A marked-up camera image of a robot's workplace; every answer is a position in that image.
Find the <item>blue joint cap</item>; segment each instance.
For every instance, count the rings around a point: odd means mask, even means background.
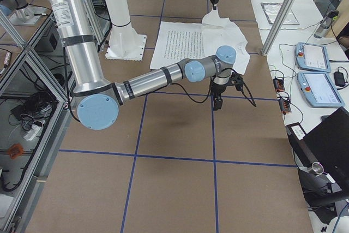
[[[2,13],[4,13],[5,16],[8,16],[12,13],[12,11],[4,5],[0,5],[0,10]]]
[[[77,116],[81,124],[94,130],[110,127],[118,114],[118,104],[113,98],[104,94],[89,95],[77,106]]]
[[[184,67],[185,76],[190,82],[199,82],[205,78],[205,68],[199,61],[191,61]]]
[[[216,56],[227,64],[234,64],[236,60],[236,50],[231,46],[220,46],[217,49]]]

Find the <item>blue tablet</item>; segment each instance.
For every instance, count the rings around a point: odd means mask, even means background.
[[[299,42],[296,46],[299,68],[310,71],[331,72],[327,49],[322,45]]]
[[[312,107],[345,106],[338,90],[324,72],[299,72],[298,83],[306,100]]]

